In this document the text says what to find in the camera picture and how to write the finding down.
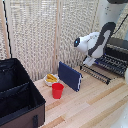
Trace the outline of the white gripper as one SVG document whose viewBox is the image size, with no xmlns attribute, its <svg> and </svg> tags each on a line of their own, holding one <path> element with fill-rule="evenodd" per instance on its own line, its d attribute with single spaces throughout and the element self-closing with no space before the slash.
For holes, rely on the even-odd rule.
<svg viewBox="0 0 128 128">
<path fill-rule="evenodd" d="M 89 57 L 89 56 L 87 56 L 87 57 L 84 59 L 84 61 L 83 61 L 83 63 L 84 63 L 85 65 L 87 65 L 87 66 L 92 66 L 92 65 L 94 64 L 94 62 L 95 62 L 95 58 L 92 58 L 92 57 Z"/>
</svg>

